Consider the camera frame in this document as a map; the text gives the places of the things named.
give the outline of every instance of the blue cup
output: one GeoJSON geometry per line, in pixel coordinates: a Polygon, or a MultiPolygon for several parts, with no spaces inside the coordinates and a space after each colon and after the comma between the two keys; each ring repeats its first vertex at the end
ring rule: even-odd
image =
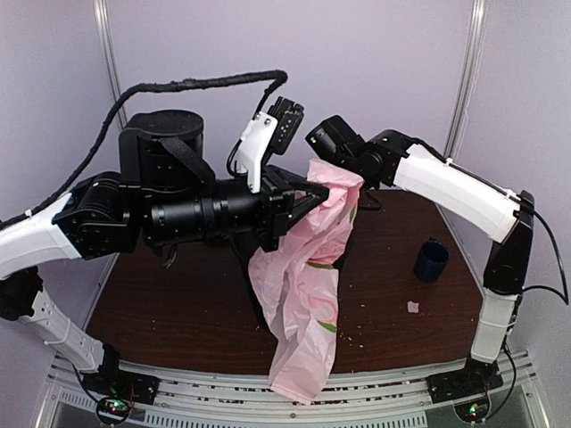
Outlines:
{"type": "Polygon", "coordinates": [[[440,277],[449,260],[450,252],[446,246],[430,238],[420,247],[414,273],[420,281],[433,283],[440,277]]]}

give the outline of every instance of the black cable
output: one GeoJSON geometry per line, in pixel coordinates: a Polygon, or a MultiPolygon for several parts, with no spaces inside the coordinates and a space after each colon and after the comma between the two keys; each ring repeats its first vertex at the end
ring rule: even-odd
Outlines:
{"type": "Polygon", "coordinates": [[[494,416],[496,416],[498,414],[498,412],[500,412],[500,410],[506,405],[506,403],[508,402],[509,397],[511,397],[512,392],[514,391],[514,389],[516,388],[516,380],[517,380],[517,369],[516,369],[516,363],[514,362],[513,357],[511,356],[511,354],[509,353],[507,348],[504,348],[504,352],[506,353],[506,355],[508,356],[508,360],[509,363],[511,364],[511,368],[514,372],[514,378],[511,380],[511,386],[509,387],[509,391],[508,394],[506,395],[506,397],[503,399],[503,401],[500,403],[500,405],[498,407],[496,407],[493,412],[488,415],[485,419],[484,419],[484,423],[487,423],[490,419],[492,419],[494,416]]]}
{"type": "MultiPolygon", "coordinates": [[[[113,119],[119,112],[123,104],[133,95],[139,93],[153,93],[153,94],[163,94],[163,93],[178,93],[194,89],[209,89],[212,87],[227,87],[236,85],[246,85],[255,82],[261,82],[265,80],[273,80],[273,82],[266,88],[264,95],[258,103],[255,114],[261,110],[264,103],[268,100],[268,97],[280,86],[282,86],[287,81],[287,73],[282,70],[271,70],[271,71],[260,71],[254,73],[238,74],[235,76],[228,76],[225,78],[205,78],[205,79],[195,79],[186,78],[180,81],[172,81],[170,83],[139,83],[134,85],[123,92],[119,99],[112,105],[105,116],[103,125],[99,131],[99,135],[95,139],[95,143],[89,149],[85,159],[78,165],[78,167],[71,173],[71,175],[63,182],[63,184],[45,200],[43,200],[38,206],[31,210],[31,214],[38,214],[39,211],[44,210],[52,203],[57,201],[57,199],[77,180],[79,175],[83,172],[86,166],[94,158],[95,154],[99,150],[99,147],[103,143],[109,126],[113,122],[113,119]]],[[[7,228],[8,226],[15,225],[28,218],[26,214],[20,214],[18,216],[7,219],[6,221],[0,223],[0,230],[7,228]]]]}
{"type": "Polygon", "coordinates": [[[83,384],[83,381],[81,380],[81,376],[79,374],[79,370],[74,365],[71,366],[73,367],[73,372],[75,373],[75,377],[78,379],[79,386],[81,387],[83,392],[85,392],[86,395],[95,403],[95,416],[97,416],[99,422],[105,425],[115,427],[127,421],[128,417],[131,415],[131,411],[133,410],[133,405],[131,403],[127,403],[127,401],[125,401],[124,399],[119,399],[113,396],[103,397],[102,399],[95,398],[91,394],[91,392],[89,392],[89,390],[86,388],[86,386],[83,384]],[[105,401],[108,401],[110,399],[120,401],[128,409],[128,412],[122,412],[123,416],[120,419],[115,420],[108,416],[102,415],[102,411],[109,415],[109,413],[104,410],[104,403],[105,401]]]}
{"type": "Polygon", "coordinates": [[[234,147],[232,147],[230,154],[226,158],[226,172],[231,177],[234,177],[234,178],[244,177],[247,175],[245,173],[236,172],[236,167],[234,167],[232,165],[232,161],[234,160],[234,157],[236,156],[236,152],[238,151],[238,148],[240,147],[240,143],[242,143],[242,140],[238,140],[236,142],[236,144],[234,144],[234,147]]]}
{"type": "Polygon", "coordinates": [[[539,215],[537,211],[534,213],[534,215],[537,217],[540,223],[542,223],[543,227],[545,227],[545,231],[547,232],[547,235],[551,239],[551,245],[553,246],[553,250],[555,251],[555,257],[557,258],[557,263],[559,266],[559,274],[561,276],[561,283],[563,284],[563,292],[560,292],[559,290],[549,287],[548,285],[532,285],[526,287],[524,289],[524,292],[528,292],[530,290],[545,290],[547,292],[553,292],[557,294],[567,306],[569,306],[569,290],[567,289],[567,278],[565,276],[565,267],[563,266],[563,259],[561,258],[561,252],[559,251],[559,246],[557,245],[555,235],[553,234],[553,231],[551,230],[550,226],[547,224],[547,221],[545,221],[545,219],[541,215],[539,215]]]}

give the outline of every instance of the white bracket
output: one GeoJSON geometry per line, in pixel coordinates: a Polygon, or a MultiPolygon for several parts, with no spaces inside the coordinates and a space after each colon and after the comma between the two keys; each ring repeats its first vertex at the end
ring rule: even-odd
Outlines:
{"type": "Polygon", "coordinates": [[[49,345],[60,351],[80,372],[95,373],[103,363],[103,344],[90,337],[55,306],[46,290],[39,292],[32,305],[32,317],[18,321],[31,327],[49,345]]]}
{"type": "Polygon", "coordinates": [[[268,149],[269,141],[277,127],[277,119],[263,111],[250,120],[242,136],[234,162],[236,172],[248,174],[250,192],[259,193],[261,188],[261,160],[268,149]]]}
{"type": "Polygon", "coordinates": [[[28,218],[0,232],[0,280],[50,260],[81,257],[62,230],[52,224],[70,197],[71,193],[65,194],[32,217],[27,211],[28,218]]]}

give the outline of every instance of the debris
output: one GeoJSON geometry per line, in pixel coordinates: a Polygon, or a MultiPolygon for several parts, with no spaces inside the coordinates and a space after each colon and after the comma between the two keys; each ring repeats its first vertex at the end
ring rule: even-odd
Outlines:
{"type": "Polygon", "coordinates": [[[407,307],[410,314],[417,314],[418,313],[418,303],[415,303],[412,300],[409,300],[407,303],[407,307]]]}

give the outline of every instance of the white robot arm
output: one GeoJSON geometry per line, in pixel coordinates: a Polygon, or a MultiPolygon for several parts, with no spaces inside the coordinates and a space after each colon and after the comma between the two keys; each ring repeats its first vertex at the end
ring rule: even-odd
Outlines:
{"type": "MultiPolygon", "coordinates": [[[[397,131],[383,131],[365,142],[339,116],[321,122],[306,141],[320,158],[363,176],[367,186],[384,184],[417,193],[462,216],[492,239],[476,337],[466,368],[457,376],[458,384],[473,383],[475,391],[482,390],[483,382],[497,372],[495,361],[516,322],[533,240],[533,196],[488,183],[424,141],[397,131]]],[[[451,383],[453,378],[446,374],[451,383]]],[[[442,379],[428,381],[433,391],[443,389],[442,379]]],[[[442,399],[437,395],[433,401],[442,399]]]]}

